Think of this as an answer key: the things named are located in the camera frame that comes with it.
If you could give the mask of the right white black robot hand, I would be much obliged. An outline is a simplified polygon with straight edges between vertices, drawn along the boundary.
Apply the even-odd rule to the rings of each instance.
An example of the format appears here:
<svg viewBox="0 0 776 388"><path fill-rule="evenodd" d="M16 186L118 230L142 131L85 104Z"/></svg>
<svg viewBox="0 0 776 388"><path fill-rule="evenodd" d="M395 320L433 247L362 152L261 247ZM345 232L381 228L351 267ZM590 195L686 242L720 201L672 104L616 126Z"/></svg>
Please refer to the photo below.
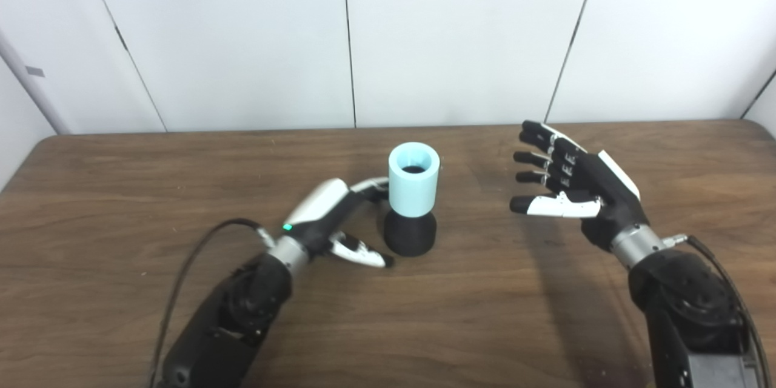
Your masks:
<svg viewBox="0 0 776 388"><path fill-rule="evenodd" d="M510 211L524 216L578 218L587 240L605 252L612 252L619 233L649 224L638 187L607 153L587 152L541 122L526 120L521 128L518 139L540 153L513 154L515 162L536 167L516 173L515 179L540 184L549 193L514 196Z"/></svg>

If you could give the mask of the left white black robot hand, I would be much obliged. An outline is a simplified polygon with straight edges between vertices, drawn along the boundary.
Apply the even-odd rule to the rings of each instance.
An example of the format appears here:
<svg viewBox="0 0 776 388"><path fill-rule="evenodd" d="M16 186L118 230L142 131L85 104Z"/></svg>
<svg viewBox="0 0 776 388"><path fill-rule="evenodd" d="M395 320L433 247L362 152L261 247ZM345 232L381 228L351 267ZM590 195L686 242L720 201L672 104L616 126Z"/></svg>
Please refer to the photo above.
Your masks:
<svg viewBox="0 0 776 388"><path fill-rule="evenodd" d="M317 256L333 255L361 266L388 269L393 258L341 230L364 202L378 203L388 197L386 177L369 178L348 186L340 178L327 179L291 212L283 235L269 250L292 275Z"/></svg>

